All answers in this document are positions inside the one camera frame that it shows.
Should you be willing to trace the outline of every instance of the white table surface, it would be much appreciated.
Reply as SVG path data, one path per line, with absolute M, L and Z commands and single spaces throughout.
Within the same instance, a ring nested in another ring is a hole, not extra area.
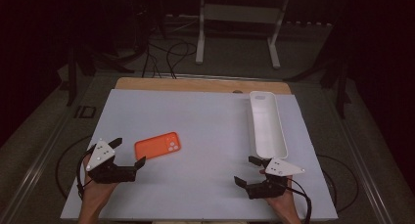
M 295 175 L 312 201 L 312 220 L 336 219 L 326 182 L 294 95 L 277 95 L 290 163 L 305 168 Z M 148 159 L 135 182 L 121 183 L 100 214 L 110 220 L 247 220 L 277 217 L 264 200 L 249 200 L 234 176 L 249 184 L 264 180 L 251 154 L 249 95 L 206 92 L 112 90 L 91 143 L 121 137 L 115 164 L 136 161 L 134 143 L 177 132 L 182 149 Z M 299 216 L 306 202 L 295 195 Z M 62 212 L 77 219 L 81 200 L 75 182 Z

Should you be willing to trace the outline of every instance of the orange phone case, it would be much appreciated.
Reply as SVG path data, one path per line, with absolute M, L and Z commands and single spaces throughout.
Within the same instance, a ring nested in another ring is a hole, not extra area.
M 177 133 L 170 132 L 159 136 L 140 140 L 135 143 L 135 157 L 152 158 L 177 152 L 181 149 L 181 144 Z

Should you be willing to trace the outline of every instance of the white plastic container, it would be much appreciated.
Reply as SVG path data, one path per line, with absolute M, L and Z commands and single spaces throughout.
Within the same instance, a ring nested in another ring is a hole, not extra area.
M 252 91 L 250 99 L 250 138 L 256 155 L 261 158 L 286 158 L 288 151 L 275 95 L 271 92 Z

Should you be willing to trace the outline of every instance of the dark background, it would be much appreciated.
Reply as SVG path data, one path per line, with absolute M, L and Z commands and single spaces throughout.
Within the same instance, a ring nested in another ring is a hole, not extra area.
M 335 23 L 341 12 L 348 15 L 347 30 L 353 36 L 349 77 L 355 80 L 414 191 L 415 179 L 410 170 L 414 167 L 415 0 L 350 0 L 343 10 L 346 1 L 291 0 L 285 20 Z M 245 2 L 264 6 L 272 3 Z M 108 26 L 102 26 L 106 15 L 99 4 L 99 0 L 0 0 L 0 145 L 59 86 L 56 70 L 67 63 L 71 30 L 84 24 L 79 31 L 86 37 L 94 34 L 90 36 L 92 43 L 111 48 Z M 173 15 L 199 13 L 199 0 L 164 0 L 163 5 Z M 102 28 L 99 32 L 94 30 L 98 26 Z M 342 51 L 345 44 L 342 37 L 337 38 L 335 48 Z

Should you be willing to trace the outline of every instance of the hand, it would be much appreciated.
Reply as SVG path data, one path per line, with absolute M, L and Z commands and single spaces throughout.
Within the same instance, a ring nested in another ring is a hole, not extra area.
M 288 187 L 291 188 L 293 176 L 288 176 Z M 286 190 L 284 194 L 276 198 L 266 198 L 268 204 L 274 209 L 274 212 L 281 219 L 284 224 L 298 224 L 300 222 L 297 214 L 296 206 L 294 204 L 293 192 Z
M 91 155 L 83 160 L 83 166 L 86 167 Z M 119 183 L 100 184 L 93 181 L 85 171 L 84 193 L 82 207 L 79 213 L 78 223 L 97 223 L 101 209 L 107 204 L 115 187 Z

